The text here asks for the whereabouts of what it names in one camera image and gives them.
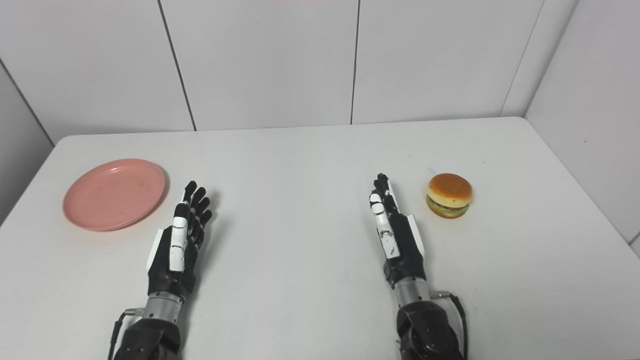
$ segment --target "metal wrist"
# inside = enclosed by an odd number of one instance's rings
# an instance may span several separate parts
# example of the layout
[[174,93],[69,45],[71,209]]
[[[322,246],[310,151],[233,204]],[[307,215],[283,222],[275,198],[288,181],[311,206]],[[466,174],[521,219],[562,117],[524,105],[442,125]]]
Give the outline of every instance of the metal wrist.
[[147,299],[142,318],[154,318],[176,323],[183,302],[181,297],[167,291],[152,293]]
[[429,301],[429,288],[425,279],[405,277],[394,284],[394,293],[400,307],[416,301]]

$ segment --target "cable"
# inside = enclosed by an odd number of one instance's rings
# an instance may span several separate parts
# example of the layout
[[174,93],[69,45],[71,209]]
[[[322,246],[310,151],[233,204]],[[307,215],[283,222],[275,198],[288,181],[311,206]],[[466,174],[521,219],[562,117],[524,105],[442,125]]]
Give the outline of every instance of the cable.
[[465,309],[462,307],[462,303],[460,302],[460,299],[453,295],[452,293],[449,293],[448,296],[451,299],[451,302],[456,306],[456,309],[458,310],[458,314],[460,314],[460,320],[462,320],[462,351],[463,351],[463,358],[465,360],[468,359],[468,348],[469,348],[469,337],[467,334],[467,314],[465,314]]
[[111,333],[111,344],[109,345],[109,354],[107,355],[107,360],[113,359],[113,351],[116,349],[116,342],[118,342],[118,335],[120,334],[120,328],[122,328],[125,316],[142,316],[144,312],[144,307],[134,307],[126,309],[122,312],[122,314],[118,318],[118,321],[113,324],[113,332]]
[[124,317],[127,316],[125,313],[126,311],[124,311],[122,315],[120,315],[120,318],[118,318],[118,321],[116,321],[116,323],[113,324],[113,332],[111,333],[111,344],[109,346],[109,355],[107,355],[107,360],[113,359],[113,351],[116,348],[116,342],[118,341],[120,328],[122,327],[122,322],[124,320]]

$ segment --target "panel seam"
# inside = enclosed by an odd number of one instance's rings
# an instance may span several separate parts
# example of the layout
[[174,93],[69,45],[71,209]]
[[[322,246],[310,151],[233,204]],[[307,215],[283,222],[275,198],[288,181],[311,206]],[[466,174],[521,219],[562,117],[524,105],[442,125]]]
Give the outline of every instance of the panel seam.
[[634,242],[636,242],[636,240],[638,240],[638,238],[640,238],[640,233],[637,233],[630,241],[629,241],[629,246],[631,246],[631,244],[633,244]]
[[24,104],[27,106],[27,109],[29,109],[29,112],[31,113],[31,116],[33,116],[33,119],[36,121],[36,123],[40,127],[40,130],[42,130],[42,132],[44,133],[44,136],[47,138],[47,140],[49,141],[51,146],[56,146],[53,143],[53,140],[51,140],[51,136],[49,136],[49,133],[47,132],[47,130],[44,128],[44,126],[40,122],[40,119],[38,119],[38,117],[36,116],[36,113],[33,111],[33,108],[31,107],[31,105],[29,104],[27,99],[24,97],[24,94],[22,93],[22,90],[20,90],[20,87],[18,86],[18,83],[15,82],[15,79],[13,78],[11,73],[9,72],[9,69],[6,68],[6,65],[4,64],[2,59],[0,59],[0,67],[4,70],[6,75],[9,77],[9,80],[13,84],[13,87],[15,88],[16,91],[18,91],[18,95],[20,95],[20,98],[22,99],[22,102],[24,102]]
[[158,1],[158,8],[160,9],[160,16],[162,16],[162,22],[164,24],[164,31],[166,32],[167,40],[169,40],[169,47],[171,48],[171,55],[173,56],[173,62],[175,64],[175,69],[178,72],[178,78],[180,79],[180,86],[182,87],[182,94],[184,95],[184,101],[187,104],[187,110],[189,110],[189,118],[191,119],[191,125],[193,126],[193,131],[198,131],[196,127],[196,121],[193,118],[193,112],[191,111],[191,103],[189,102],[189,96],[187,95],[187,88],[184,86],[184,79],[182,78],[182,71],[180,71],[180,64],[178,64],[178,56],[175,54],[175,48],[173,47],[173,40],[171,39],[171,33],[169,32],[169,25],[166,23],[166,16],[164,16],[164,9],[162,7],[162,2]]
[[545,1],[546,0],[543,0],[542,4],[540,4],[540,9],[538,9],[538,15],[536,16],[536,20],[533,22],[533,26],[531,27],[531,32],[529,33],[529,38],[527,39],[527,43],[524,45],[524,50],[522,51],[522,55],[520,56],[520,61],[518,62],[518,67],[516,68],[516,72],[513,74],[513,79],[511,80],[511,84],[509,85],[507,96],[504,97],[504,102],[502,103],[502,107],[500,108],[499,116],[502,116],[502,112],[504,111],[504,106],[507,105],[507,99],[509,99],[509,94],[511,93],[511,89],[513,88],[513,83],[516,81],[516,77],[518,76],[518,71],[520,71],[520,66],[522,65],[524,54],[527,53],[527,48],[529,47],[529,42],[531,41],[533,32],[536,29],[536,25],[538,25],[538,19],[540,19],[540,14],[542,13],[542,8],[545,5]]
[[527,112],[529,111],[529,108],[531,107],[531,103],[533,102],[533,98],[536,97],[536,94],[538,93],[538,89],[540,88],[540,85],[542,84],[542,80],[545,77],[545,75],[547,74],[547,70],[549,69],[549,66],[551,65],[551,61],[556,56],[556,52],[558,50],[558,47],[560,46],[560,42],[562,41],[562,39],[564,37],[564,33],[566,33],[566,29],[569,27],[569,22],[573,18],[573,14],[575,13],[575,9],[578,7],[578,3],[579,2],[580,2],[580,0],[575,0],[574,1],[573,8],[571,9],[571,12],[569,13],[569,16],[567,16],[566,23],[564,24],[564,27],[563,27],[562,31],[560,31],[560,34],[558,34],[558,38],[557,38],[556,44],[555,44],[555,46],[553,48],[553,51],[551,52],[551,55],[549,56],[549,59],[547,60],[547,64],[545,65],[544,70],[542,71],[542,75],[540,76],[540,80],[538,80],[538,84],[536,84],[536,89],[533,92],[533,96],[531,97],[531,99],[529,99],[529,103],[527,104],[527,107],[524,110],[524,116],[527,115]]
[[353,101],[356,95],[356,72],[358,68],[358,36],[360,32],[360,1],[361,0],[358,0],[358,14],[356,16],[356,46],[355,46],[355,52],[353,55],[353,84],[351,84],[351,116],[349,119],[349,125],[353,125]]

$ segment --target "white wall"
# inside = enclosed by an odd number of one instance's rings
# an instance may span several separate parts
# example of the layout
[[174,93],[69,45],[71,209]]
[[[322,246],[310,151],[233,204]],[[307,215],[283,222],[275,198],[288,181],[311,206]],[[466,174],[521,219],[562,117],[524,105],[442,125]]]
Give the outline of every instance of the white wall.
[[[52,148],[0,66],[0,224]],[[36,219],[38,209],[33,211]]]
[[[195,124],[228,129],[522,116],[575,2],[162,5]],[[157,1],[1,1],[0,56],[55,142],[193,128]]]
[[163,6],[199,130],[349,124],[358,0]]
[[193,129],[155,1],[0,1],[0,58],[54,142]]
[[353,123],[524,115],[574,4],[362,1]]
[[640,1],[580,1],[526,115],[627,241],[640,232],[639,14]]

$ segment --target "black cable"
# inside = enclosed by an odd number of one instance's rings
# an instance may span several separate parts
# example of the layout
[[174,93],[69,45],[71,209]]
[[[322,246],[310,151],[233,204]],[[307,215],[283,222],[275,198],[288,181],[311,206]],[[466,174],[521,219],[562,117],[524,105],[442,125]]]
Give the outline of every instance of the black cable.
[[111,345],[109,346],[109,355],[107,355],[107,360],[113,359],[113,351],[116,348],[116,342],[118,341],[118,335],[120,334],[120,328],[122,327],[122,323],[124,322],[124,317],[127,316],[127,312],[124,311],[118,321],[113,324],[113,332],[111,333]]
[[457,296],[450,294],[449,298],[451,299],[451,302],[456,306],[458,314],[460,314],[460,320],[462,320],[462,351],[463,358],[467,360],[469,348],[469,337],[467,334],[467,314],[465,314],[465,309],[462,307],[462,303]]

